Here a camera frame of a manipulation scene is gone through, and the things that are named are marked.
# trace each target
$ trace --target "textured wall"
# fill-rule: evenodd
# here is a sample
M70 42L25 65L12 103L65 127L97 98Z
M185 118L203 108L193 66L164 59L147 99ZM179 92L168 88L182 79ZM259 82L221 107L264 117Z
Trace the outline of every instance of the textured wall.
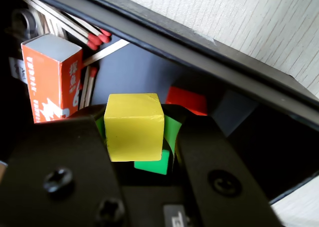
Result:
M286 227L319 226L319 177L272 205Z
M132 0L292 75L319 97L319 0Z

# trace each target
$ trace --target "screw head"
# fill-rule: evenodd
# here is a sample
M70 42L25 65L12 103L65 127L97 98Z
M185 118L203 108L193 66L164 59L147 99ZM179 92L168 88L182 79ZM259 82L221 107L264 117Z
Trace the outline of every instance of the screw head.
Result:
M101 201L95 223L98 227L119 227L124 221L124 215L123 202L117 198L108 198Z
M68 168L58 168L44 178L43 187L48 193L56 193L71 184L72 171Z
M239 180L227 171L213 170L209 172L208 182L214 191L226 197L236 197L242 191Z

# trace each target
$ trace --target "wooden block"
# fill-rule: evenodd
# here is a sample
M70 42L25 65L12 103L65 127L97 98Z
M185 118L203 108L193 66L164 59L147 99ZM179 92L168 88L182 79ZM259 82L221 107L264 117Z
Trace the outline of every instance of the wooden block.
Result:
M111 161L161 159L164 113L157 94L111 94L104 124Z

